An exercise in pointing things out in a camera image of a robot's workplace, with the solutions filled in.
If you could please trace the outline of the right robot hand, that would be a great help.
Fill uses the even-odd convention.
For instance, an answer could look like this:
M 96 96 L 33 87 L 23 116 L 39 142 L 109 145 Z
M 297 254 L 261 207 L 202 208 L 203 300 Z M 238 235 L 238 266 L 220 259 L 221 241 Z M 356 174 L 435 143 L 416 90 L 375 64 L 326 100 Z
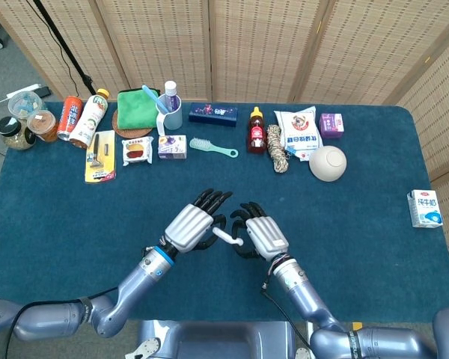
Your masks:
M 240 206 L 240 209 L 230 214 L 231 218 L 235 218 L 231 236 L 237 239 L 239 229 L 244 229 L 254 244 L 251 251 L 245 251 L 242 245 L 233 245 L 233 249 L 240 257 L 243 259 L 261 257 L 269 262 L 288 252 L 289 242 L 274 219 L 268 216 L 258 203 L 250 201 L 241 203 Z

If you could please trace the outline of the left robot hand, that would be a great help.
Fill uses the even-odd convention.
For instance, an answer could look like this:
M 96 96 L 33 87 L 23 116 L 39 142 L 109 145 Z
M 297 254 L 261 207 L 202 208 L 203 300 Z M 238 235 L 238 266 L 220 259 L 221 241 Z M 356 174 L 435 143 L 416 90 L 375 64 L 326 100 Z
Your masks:
M 232 191 L 214 191 L 212 188 L 202 191 L 165 228 L 157 248 L 175 261 L 178 254 L 211 247 L 218 239 L 217 235 L 212 233 L 208 239 L 201 239 L 214 226 L 220 230 L 226 227 L 226 216 L 215 215 L 215 212 L 232 194 Z

